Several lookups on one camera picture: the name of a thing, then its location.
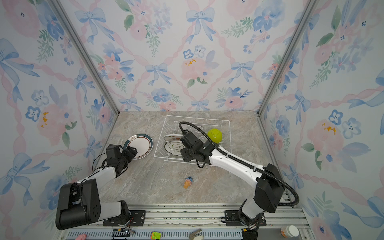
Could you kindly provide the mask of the white plate green red rim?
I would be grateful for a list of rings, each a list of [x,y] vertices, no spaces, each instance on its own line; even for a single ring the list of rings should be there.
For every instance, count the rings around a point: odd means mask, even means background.
[[[126,140],[123,148],[128,149],[129,147],[135,148],[137,150],[134,160],[140,160],[145,158],[153,149],[154,141],[147,134],[137,134],[133,135]]]

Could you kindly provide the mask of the white wire dish rack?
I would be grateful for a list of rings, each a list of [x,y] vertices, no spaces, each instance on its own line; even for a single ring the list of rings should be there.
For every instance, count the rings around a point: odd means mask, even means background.
[[[229,120],[203,119],[167,115],[155,157],[170,162],[196,163],[203,154],[209,154],[215,147],[227,152],[232,150],[231,123]]]

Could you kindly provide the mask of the white plate black flower outline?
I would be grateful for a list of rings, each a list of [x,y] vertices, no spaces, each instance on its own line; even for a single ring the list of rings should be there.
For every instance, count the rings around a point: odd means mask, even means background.
[[[180,141],[169,141],[164,145],[164,148],[168,153],[178,157],[182,156],[181,149],[184,147],[185,146]]]

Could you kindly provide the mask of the plate with fruit pattern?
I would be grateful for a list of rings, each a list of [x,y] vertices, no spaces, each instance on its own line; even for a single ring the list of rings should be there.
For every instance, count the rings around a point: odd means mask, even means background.
[[[180,143],[182,137],[183,137],[183,135],[181,135],[181,134],[169,134],[169,135],[165,135],[163,137],[163,139],[165,142],[178,142],[178,143]]]

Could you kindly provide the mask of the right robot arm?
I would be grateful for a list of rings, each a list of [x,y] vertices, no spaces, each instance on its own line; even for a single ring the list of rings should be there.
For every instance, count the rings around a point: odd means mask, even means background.
[[[255,189],[252,199],[246,199],[239,211],[240,222],[245,226],[256,224],[256,219],[263,212],[275,213],[285,187],[277,168],[268,164],[266,167],[251,163],[232,155],[210,140],[202,142],[194,133],[187,131],[181,137],[184,148],[181,149],[185,162],[196,160],[198,163],[222,168],[244,180]]]

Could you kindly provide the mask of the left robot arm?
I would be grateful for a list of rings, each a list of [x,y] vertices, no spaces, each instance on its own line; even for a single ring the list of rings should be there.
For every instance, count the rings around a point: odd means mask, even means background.
[[[57,206],[57,229],[62,231],[104,220],[124,227],[130,224],[133,217],[127,203],[102,203],[99,191],[122,175],[137,154],[136,148],[109,145],[106,159],[91,175],[78,182],[63,185]]]

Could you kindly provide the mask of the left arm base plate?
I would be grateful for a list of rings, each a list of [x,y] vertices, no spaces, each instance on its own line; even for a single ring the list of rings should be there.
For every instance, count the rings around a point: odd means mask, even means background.
[[[104,227],[143,227],[146,219],[145,210],[131,210],[128,214],[103,221]]]

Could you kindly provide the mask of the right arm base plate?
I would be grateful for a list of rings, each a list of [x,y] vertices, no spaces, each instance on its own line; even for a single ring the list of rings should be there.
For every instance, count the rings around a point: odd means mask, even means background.
[[[266,218],[264,213],[257,215],[254,219],[250,219],[244,214],[240,214],[239,211],[226,210],[224,216],[221,217],[221,222],[226,224],[227,227],[266,227]]]

